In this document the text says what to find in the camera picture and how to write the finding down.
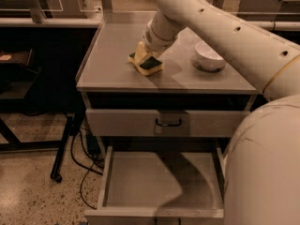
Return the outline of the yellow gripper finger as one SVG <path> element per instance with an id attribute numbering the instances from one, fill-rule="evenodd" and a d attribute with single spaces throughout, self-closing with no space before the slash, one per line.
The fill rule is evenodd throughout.
<path id="1" fill-rule="evenodd" d="M 150 57 L 159 58 L 162 52 L 151 51 L 144 42 L 140 41 L 136 47 L 134 55 L 134 64 L 139 66 Z"/>

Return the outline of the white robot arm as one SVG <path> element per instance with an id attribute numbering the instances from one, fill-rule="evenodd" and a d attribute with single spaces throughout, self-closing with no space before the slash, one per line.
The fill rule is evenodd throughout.
<path id="1" fill-rule="evenodd" d="M 206 0 L 157 0 L 136 67 L 190 28 L 266 99 L 232 136 L 225 225 L 300 225 L 300 46 Z"/>

